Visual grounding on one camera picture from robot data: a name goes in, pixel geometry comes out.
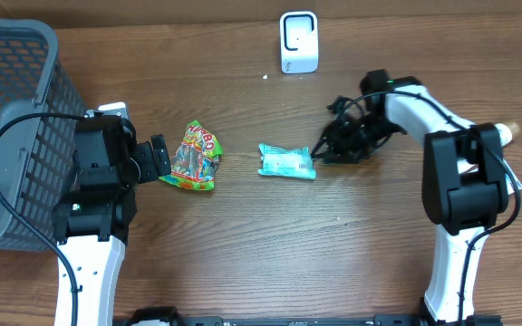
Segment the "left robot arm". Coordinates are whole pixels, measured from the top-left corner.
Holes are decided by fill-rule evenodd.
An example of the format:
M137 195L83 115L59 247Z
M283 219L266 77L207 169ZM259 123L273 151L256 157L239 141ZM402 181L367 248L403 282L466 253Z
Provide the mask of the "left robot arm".
M169 154L162 135L139 143L129 120L99 112L76 123L74 143L76 187L52 211L67 260L59 265L54 322L110 325L136 188L169 174Z

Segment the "teal tissue packet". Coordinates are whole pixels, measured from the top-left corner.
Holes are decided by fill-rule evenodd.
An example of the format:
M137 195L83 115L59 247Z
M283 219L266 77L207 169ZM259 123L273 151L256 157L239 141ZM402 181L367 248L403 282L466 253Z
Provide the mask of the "teal tissue packet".
M262 160L260 175L315 180L316 171L308 147L282 149L261 143L258 148Z

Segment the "colourful Haribo candy bag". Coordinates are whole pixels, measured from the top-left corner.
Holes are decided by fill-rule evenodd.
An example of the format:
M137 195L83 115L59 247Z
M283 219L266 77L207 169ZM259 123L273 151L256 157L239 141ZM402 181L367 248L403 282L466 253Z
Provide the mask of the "colourful Haribo candy bag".
M187 125L180 146L170 160L171 172L159 179L185 189L213 190L223 155L216 136L194 120Z

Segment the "white Hansaplast plaster box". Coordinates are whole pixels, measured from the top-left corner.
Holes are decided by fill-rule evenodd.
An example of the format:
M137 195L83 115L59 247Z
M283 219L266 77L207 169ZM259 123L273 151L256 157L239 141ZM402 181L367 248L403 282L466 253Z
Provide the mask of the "white Hansaplast plaster box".
M514 194L517 190L522 190L522 183L517 178L517 175L513 171L512 167L507 163L507 161L504 159L503 162L505 163L505 166L507 168L507 174L506 174L506 181L507 181L507 193L509 195Z

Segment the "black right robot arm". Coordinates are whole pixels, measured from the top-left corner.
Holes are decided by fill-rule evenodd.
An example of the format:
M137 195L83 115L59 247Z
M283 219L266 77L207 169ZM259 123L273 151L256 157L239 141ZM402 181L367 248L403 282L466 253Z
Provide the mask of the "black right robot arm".
M311 152L326 164L366 160L395 133L423 148L421 200L435 225L430 283L420 299L419 325L499 325L473 304L483 246L510 226L521 207L522 186L503 149L517 135L513 123L476 124L432 97L413 76L367 72L361 96L339 96L328 105L333 121Z

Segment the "white tube with gold cap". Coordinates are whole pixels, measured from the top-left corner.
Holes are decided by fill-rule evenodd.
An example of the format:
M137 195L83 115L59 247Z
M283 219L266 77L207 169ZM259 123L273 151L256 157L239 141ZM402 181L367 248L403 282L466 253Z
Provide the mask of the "white tube with gold cap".
M495 127L498 130L502 147L511 144L519 137L521 132L520 127L514 121L496 123Z

